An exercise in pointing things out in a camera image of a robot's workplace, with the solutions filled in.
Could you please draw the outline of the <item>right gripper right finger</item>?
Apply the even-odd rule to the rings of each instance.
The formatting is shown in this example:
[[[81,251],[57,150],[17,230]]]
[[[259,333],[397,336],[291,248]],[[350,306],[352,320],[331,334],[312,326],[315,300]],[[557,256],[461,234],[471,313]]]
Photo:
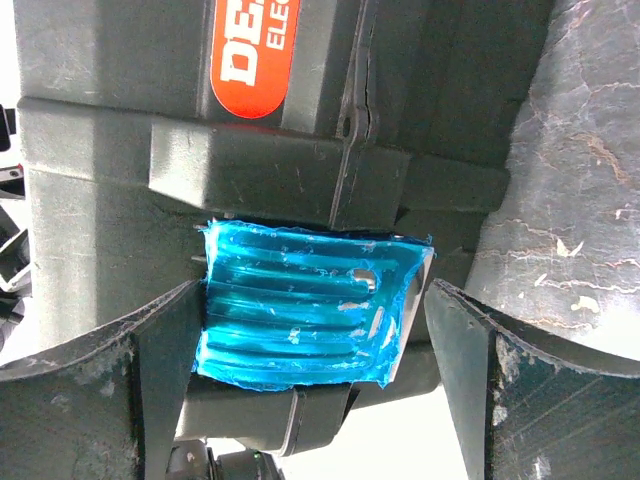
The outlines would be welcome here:
[[[639,364],[437,279],[426,323],[471,479],[636,479]]]

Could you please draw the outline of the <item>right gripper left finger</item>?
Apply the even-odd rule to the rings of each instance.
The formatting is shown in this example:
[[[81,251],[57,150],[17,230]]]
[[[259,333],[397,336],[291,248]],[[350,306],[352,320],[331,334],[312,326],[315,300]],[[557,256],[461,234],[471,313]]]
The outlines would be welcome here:
[[[2,478],[164,478],[203,320],[185,282],[2,366]]]

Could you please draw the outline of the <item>black plastic tool box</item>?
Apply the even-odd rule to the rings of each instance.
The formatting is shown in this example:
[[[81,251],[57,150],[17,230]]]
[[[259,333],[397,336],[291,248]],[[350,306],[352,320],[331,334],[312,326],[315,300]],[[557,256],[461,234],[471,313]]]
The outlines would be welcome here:
[[[200,276],[196,225],[433,235],[462,285],[508,182],[549,1],[305,1],[258,120],[206,72],[212,1],[18,1],[40,347]]]

